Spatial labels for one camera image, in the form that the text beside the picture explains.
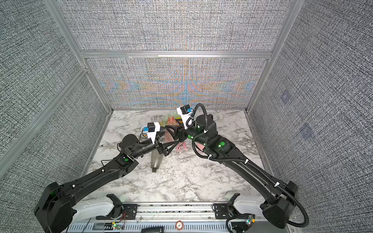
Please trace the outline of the grey pink spray nozzle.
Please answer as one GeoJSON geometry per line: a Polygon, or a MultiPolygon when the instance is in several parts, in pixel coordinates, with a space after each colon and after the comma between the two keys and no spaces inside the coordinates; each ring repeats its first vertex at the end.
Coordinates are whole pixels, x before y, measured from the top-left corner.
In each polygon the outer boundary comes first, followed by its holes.
{"type": "Polygon", "coordinates": [[[187,151],[188,148],[187,148],[187,144],[186,142],[182,142],[182,143],[179,143],[176,147],[176,151],[177,152],[181,152],[181,151],[187,151]]]}

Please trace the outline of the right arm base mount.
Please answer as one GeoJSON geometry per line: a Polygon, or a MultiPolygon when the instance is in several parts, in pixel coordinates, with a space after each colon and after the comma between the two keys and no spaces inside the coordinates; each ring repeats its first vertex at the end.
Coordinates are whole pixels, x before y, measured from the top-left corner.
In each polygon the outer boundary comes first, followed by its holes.
{"type": "Polygon", "coordinates": [[[245,213],[241,214],[235,207],[234,201],[240,196],[239,193],[235,193],[231,199],[226,203],[214,203],[212,205],[212,210],[214,211],[216,219],[249,219],[253,221],[255,219],[254,214],[245,213]]]}

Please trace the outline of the opaque pink spray bottle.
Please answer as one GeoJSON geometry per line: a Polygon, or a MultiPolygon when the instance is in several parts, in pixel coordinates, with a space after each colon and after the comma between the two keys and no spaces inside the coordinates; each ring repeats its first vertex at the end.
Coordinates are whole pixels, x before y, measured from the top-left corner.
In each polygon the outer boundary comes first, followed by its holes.
{"type": "MultiPolygon", "coordinates": [[[[170,117],[168,117],[168,121],[167,121],[166,125],[169,125],[169,126],[178,126],[179,123],[176,121],[175,117],[170,116],[170,117]]],[[[174,138],[173,138],[172,134],[167,129],[165,130],[165,140],[166,140],[166,142],[172,142],[172,141],[174,141],[174,138]]]]}

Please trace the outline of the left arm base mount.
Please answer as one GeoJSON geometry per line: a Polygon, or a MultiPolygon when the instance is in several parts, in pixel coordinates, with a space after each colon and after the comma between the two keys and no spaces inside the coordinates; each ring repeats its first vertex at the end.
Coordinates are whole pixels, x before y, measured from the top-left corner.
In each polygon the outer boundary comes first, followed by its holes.
{"type": "Polygon", "coordinates": [[[96,216],[96,220],[135,220],[137,204],[123,204],[114,194],[107,194],[106,197],[111,200],[114,207],[108,214],[96,216]]]}

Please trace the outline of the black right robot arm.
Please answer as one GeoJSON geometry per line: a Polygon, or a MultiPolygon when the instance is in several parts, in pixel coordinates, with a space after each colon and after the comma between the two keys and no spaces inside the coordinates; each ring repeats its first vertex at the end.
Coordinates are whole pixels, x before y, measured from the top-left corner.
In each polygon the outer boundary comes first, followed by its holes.
{"type": "Polygon", "coordinates": [[[161,131],[169,133],[175,142],[190,139],[198,157],[223,164],[250,183],[264,198],[260,205],[263,216],[275,227],[308,226],[309,216],[297,199],[297,185],[272,176],[219,135],[212,115],[189,117],[182,124],[161,127],[161,131]]]}

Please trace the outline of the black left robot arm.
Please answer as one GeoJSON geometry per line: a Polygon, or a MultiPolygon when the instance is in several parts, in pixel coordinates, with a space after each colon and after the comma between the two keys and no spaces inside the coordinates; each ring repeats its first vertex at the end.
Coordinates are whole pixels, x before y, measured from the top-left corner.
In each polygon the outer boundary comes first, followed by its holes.
{"type": "Polygon", "coordinates": [[[139,163],[136,160],[153,150],[169,154],[178,143],[162,144],[158,133],[155,141],[139,141],[133,135],[126,135],[118,144],[119,154],[101,168],[70,182],[49,184],[42,193],[34,209],[35,217],[46,233],[60,233],[72,222],[78,212],[73,207],[88,194],[105,184],[129,174],[139,163]]]}

